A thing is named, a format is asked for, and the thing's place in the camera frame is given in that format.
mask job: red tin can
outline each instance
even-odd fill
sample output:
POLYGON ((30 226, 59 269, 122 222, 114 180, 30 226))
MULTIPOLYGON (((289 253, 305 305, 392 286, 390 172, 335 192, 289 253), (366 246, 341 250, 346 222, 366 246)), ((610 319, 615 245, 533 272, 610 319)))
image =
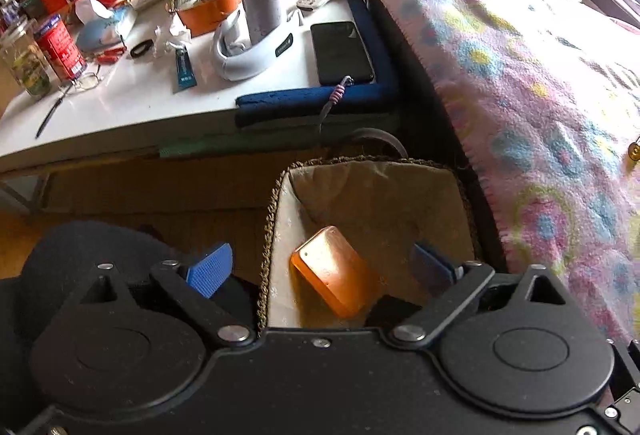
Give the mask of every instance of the red tin can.
POLYGON ((61 81, 73 81, 86 69, 86 61, 59 14, 47 18, 34 38, 61 81))

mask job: white table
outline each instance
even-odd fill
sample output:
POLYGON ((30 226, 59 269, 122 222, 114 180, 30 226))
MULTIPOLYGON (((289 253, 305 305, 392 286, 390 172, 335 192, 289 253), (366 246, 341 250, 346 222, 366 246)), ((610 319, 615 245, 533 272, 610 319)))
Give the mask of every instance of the white table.
MULTIPOLYGON (((288 8, 294 9, 296 1, 286 0, 288 8)), ((127 46, 154 37, 163 18, 163 4, 142 12, 127 46)), ((279 61, 243 82, 228 82, 213 71, 212 34, 195 38, 188 52, 198 85, 177 93, 174 54, 159 59, 151 51, 139 59, 126 55, 108 83, 67 96, 37 140, 35 133, 59 94, 34 103, 22 93, 0 119, 0 175, 46 171, 60 163, 156 148, 181 138, 237 134, 238 96, 319 85, 309 26, 339 20, 353 20, 346 0, 334 0, 306 16, 279 61)))

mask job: woven basket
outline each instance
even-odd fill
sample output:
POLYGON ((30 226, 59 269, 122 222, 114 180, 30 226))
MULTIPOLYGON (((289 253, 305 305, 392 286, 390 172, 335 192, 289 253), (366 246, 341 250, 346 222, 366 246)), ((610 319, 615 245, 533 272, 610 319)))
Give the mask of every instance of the woven basket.
POLYGON ((297 162, 280 175, 268 209, 260 330, 363 326, 368 310, 339 319, 290 264, 291 253, 327 225, 337 226, 380 275, 383 293, 417 305, 430 296, 407 264, 416 241, 428 242, 456 265, 481 259, 468 203, 451 170, 367 155, 297 162))

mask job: metal screw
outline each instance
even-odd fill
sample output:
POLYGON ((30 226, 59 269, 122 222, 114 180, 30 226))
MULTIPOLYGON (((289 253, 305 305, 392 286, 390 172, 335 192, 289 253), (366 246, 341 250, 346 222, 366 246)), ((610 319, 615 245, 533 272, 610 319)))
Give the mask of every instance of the metal screw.
POLYGON ((407 343, 417 343, 427 336, 424 329, 418 325, 398 325, 391 331, 391 334, 394 338, 407 343))
POLYGON ((609 406, 604 411, 604 415, 606 417, 609 417, 610 419, 617 419, 618 418, 618 411, 615 408, 613 408, 612 406, 609 406))
POLYGON ((250 335, 251 332, 249 332, 249 329, 242 325, 226 325, 218 330, 218 337, 228 341, 229 343, 241 343, 242 341, 247 341, 250 335))
POLYGON ((311 344, 317 349, 328 349, 331 346, 331 341, 325 338, 315 338, 311 340, 311 344))

